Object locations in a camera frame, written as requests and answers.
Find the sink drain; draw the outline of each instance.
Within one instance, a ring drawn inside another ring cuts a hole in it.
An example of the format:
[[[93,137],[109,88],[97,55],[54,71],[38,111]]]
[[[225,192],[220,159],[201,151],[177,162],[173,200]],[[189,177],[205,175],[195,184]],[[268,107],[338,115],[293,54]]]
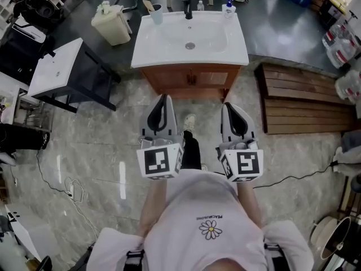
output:
[[[186,43],[186,49],[192,50],[196,45],[193,42]]]

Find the backpack strap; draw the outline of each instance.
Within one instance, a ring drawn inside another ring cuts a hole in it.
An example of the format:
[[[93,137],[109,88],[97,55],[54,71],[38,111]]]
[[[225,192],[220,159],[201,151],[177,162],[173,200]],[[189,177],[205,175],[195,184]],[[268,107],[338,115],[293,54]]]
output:
[[[265,243],[265,253],[269,271],[290,271],[286,256],[278,244]]]
[[[124,271],[142,271],[142,261],[144,257],[144,250],[137,249],[129,251],[126,254],[126,261],[124,265]]]

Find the white t-shirt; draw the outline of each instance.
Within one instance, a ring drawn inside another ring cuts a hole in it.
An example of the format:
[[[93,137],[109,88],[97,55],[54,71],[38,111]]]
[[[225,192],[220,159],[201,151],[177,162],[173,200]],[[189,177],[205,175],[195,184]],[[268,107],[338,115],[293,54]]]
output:
[[[289,232],[284,236],[284,226],[262,231],[248,218],[234,188],[215,174],[181,170],[179,178],[168,180],[167,202],[145,239],[103,229],[87,271],[122,271],[126,253],[141,243],[150,271],[203,270],[222,258],[238,262],[245,270],[263,271],[267,270],[263,242],[267,233],[278,240],[273,243],[285,242],[291,248],[291,252],[284,250],[287,259],[298,259],[291,271],[312,268],[312,254],[293,223],[287,222]]]

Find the daisy print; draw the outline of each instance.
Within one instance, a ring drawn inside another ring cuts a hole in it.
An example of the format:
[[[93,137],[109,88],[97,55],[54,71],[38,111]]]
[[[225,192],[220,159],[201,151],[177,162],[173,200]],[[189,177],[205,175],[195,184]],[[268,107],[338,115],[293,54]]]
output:
[[[211,222],[207,220],[205,223],[203,222],[201,224],[199,229],[202,231],[202,235],[205,235],[207,240],[216,239],[222,233],[222,230],[216,228],[215,226],[217,226],[216,221],[213,220]]]

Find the black faucet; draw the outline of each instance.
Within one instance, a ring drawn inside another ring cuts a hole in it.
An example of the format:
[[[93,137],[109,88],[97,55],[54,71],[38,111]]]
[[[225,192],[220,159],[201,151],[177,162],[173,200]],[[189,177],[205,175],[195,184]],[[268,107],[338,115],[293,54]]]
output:
[[[183,0],[184,3],[184,14],[186,14],[186,19],[192,19],[192,6],[191,0]]]

